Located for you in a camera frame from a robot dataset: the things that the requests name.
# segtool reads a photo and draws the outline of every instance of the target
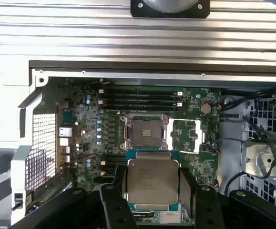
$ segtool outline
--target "chip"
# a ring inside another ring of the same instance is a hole
[[[133,120],[133,146],[155,146],[162,144],[162,120]]]
[[[204,174],[210,174],[211,169],[208,167],[204,167]]]

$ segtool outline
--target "cpu socket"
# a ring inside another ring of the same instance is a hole
[[[168,116],[164,114],[127,114],[120,117],[125,122],[124,143],[120,149],[153,147],[167,149]]]

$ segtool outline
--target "motherboard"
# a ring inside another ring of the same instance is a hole
[[[69,166],[77,187],[91,192],[111,183],[130,149],[179,151],[181,167],[199,184],[218,185],[220,90],[106,82],[74,85],[67,100],[63,125],[73,127]],[[179,214],[154,211],[137,221],[190,222],[179,205]]]

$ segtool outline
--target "black bracket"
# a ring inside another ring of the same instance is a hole
[[[205,19],[210,14],[210,0],[199,0],[191,8],[180,13],[162,13],[149,7],[143,0],[131,0],[130,13],[139,18],[198,18]]]

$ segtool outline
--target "metal panel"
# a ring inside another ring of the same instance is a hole
[[[275,4],[214,0],[211,8],[206,20],[154,20],[132,18],[130,0],[0,0],[0,55],[276,65]]]

